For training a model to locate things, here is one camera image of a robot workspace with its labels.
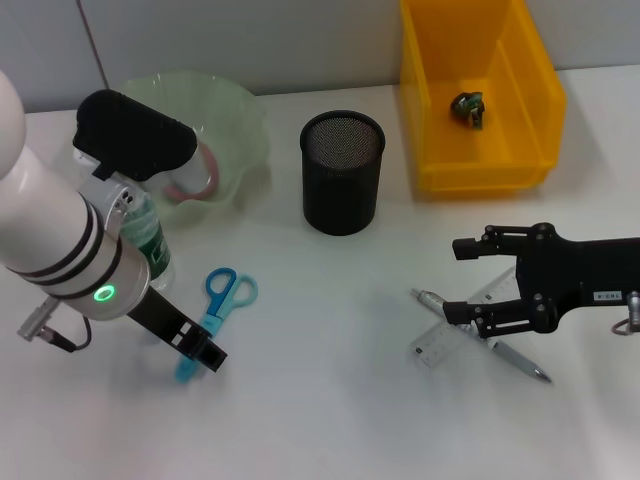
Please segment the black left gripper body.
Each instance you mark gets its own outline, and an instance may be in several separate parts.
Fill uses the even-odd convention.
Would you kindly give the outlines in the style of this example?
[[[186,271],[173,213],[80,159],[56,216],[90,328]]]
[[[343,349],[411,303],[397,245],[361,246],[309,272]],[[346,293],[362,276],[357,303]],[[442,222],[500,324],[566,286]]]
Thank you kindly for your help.
[[[181,354],[201,350],[201,327],[153,288],[148,288],[128,316]]]

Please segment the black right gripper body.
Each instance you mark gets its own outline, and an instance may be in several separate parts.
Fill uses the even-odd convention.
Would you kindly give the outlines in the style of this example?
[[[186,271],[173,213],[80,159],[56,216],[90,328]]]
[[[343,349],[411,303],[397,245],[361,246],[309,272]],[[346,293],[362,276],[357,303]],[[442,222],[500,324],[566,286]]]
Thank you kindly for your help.
[[[535,332],[552,333],[582,307],[625,306],[627,331],[639,331],[639,240],[571,241],[551,224],[532,227],[516,256],[521,299],[536,302]]]

